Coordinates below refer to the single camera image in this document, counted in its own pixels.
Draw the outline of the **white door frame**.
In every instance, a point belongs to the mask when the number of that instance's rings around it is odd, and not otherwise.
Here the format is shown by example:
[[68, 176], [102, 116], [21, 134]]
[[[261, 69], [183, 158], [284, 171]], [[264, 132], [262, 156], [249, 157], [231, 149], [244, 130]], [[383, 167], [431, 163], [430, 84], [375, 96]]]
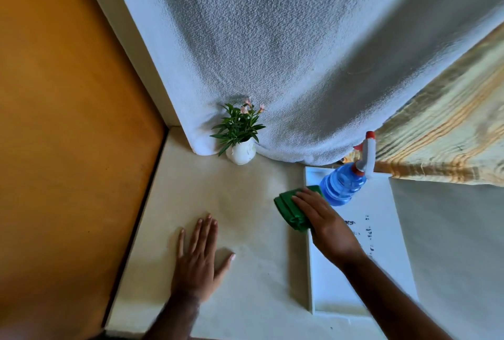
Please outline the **white door frame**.
[[125, 1], [97, 0], [97, 2], [165, 125], [169, 128], [180, 127], [179, 118]]

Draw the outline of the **person's right forearm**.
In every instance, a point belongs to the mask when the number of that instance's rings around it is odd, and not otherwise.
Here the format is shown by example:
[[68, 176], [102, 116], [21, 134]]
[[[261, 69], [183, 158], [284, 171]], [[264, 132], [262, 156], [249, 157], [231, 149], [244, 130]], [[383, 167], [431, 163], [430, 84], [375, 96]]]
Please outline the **person's right forearm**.
[[388, 340], [453, 340], [366, 255], [341, 270]]

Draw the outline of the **orange wooden door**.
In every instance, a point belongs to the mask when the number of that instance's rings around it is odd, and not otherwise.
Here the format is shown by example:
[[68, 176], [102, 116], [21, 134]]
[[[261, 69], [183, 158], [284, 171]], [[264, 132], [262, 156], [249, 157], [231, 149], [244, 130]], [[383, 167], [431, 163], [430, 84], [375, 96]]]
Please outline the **orange wooden door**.
[[101, 332], [164, 136], [96, 0], [0, 0], [0, 340]]

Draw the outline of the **person's right hand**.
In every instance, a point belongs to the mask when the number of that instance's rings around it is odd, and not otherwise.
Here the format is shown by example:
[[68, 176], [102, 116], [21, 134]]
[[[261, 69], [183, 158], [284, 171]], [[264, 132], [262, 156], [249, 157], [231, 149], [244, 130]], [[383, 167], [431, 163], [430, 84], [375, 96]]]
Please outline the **person's right hand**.
[[325, 202], [325, 223], [319, 229], [312, 229], [312, 241], [337, 268], [344, 271], [369, 261], [356, 236], [344, 219]]

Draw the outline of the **white rectangular tray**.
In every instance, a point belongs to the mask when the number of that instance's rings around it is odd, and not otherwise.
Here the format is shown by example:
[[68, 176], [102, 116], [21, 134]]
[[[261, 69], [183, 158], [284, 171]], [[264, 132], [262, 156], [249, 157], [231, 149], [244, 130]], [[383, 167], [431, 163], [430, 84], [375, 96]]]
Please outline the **white rectangular tray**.
[[[350, 200], [334, 207], [365, 253], [416, 303], [419, 302], [390, 174], [373, 173]], [[315, 316], [371, 319], [344, 274], [328, 261], [307, 231], [309, 310]]]

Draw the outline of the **person's left hand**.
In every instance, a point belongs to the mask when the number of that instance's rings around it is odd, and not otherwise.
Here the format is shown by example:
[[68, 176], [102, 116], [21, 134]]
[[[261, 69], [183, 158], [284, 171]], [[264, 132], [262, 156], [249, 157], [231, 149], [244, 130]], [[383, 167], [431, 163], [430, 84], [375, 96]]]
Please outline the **person's left hand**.
[[175, 268], [171, 282], [171, 294], [178, 291], [192, 293], [200, 299], [200, 304], [209, 300], [211, 295], [222, 284], [222, 281], [215, 281], [215, 271], [218, 268], [215, 266], [218, 222], [213, 217], [212, 219], [213, 246], [210, 251], [198, 251], [200, 225], [201, 222], [205, 220], [205, 218], [199, 218], [192, 230], [192, 234], [190, 235], [188, 246], [184, 246], [184, 256], [182, 259], [177, 261], [177, 248], [175, 253]]

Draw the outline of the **person's left forearm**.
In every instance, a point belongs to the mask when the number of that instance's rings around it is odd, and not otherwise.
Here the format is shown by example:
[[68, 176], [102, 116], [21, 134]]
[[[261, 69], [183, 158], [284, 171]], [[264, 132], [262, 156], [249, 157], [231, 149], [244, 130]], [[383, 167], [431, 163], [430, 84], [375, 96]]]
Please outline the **person's left forearm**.
[[200, 299], [192, 293], [173, 293], [141, 340], [190, 340]]

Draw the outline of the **green plant in white pot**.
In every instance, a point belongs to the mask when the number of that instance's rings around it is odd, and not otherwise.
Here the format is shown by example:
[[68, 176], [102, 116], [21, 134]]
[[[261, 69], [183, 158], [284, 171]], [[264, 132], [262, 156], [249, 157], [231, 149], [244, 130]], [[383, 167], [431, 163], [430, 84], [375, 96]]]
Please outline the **green plant in white pot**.
[[226, 155], [233, 164], [245, 165], [255, 157], [258, 131], [265, 128], [259, 119], [266, 106], [261, 103], [256, 107], [246, 99], [240, 106], [225, 103], [222, 107], [225, 116], [212, 127], [215, 133], [210, 137], [218, 140], [218, 156]]

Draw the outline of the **yellow striped curtain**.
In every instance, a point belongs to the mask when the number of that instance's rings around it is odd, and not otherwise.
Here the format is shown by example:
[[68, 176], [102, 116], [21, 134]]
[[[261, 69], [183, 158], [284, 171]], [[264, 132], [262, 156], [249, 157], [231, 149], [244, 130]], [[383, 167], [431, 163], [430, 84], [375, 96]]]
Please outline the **yellow striped curtain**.
[[375, 172], [504, 187], [504, 23], [375, 132]]

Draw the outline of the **green cleaning cloth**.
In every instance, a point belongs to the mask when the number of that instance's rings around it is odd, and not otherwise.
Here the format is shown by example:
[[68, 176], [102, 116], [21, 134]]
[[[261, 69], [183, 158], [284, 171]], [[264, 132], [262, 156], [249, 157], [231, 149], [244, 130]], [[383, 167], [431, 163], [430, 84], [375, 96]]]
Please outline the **green cleaning cloth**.
[[294, 203], [292, 197], [302, 188], [283, 192], [274, 198], [274, 204], [281, 217], [294, 230], [306, 232], [312, 229], [312, 224], [304, 212]]

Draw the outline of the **blue spray bottle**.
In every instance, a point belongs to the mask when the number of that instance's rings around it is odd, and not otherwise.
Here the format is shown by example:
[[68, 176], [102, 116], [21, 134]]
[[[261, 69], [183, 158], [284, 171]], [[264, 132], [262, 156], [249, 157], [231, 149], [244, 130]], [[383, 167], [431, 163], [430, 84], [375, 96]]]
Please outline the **blue spray bottle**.
[[339, 166], [322, 179], [320, 188], [326, 201], [331, 206], [342, 206], [349, 203], [367, 179], [373, 175], [375, 160], [375, 132], [368, 131], [362, 142], [361, 158], [353, 163]]

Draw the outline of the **white terry towel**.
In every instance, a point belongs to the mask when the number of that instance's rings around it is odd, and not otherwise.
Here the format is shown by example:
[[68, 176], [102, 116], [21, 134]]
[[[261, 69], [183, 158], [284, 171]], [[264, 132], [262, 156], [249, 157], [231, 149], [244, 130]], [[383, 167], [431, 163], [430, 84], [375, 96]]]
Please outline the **white terry towel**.
[[259, 153], [342, 159], [504, 22], [504, 0], [124, 0], [198, 155], [264, 103]]

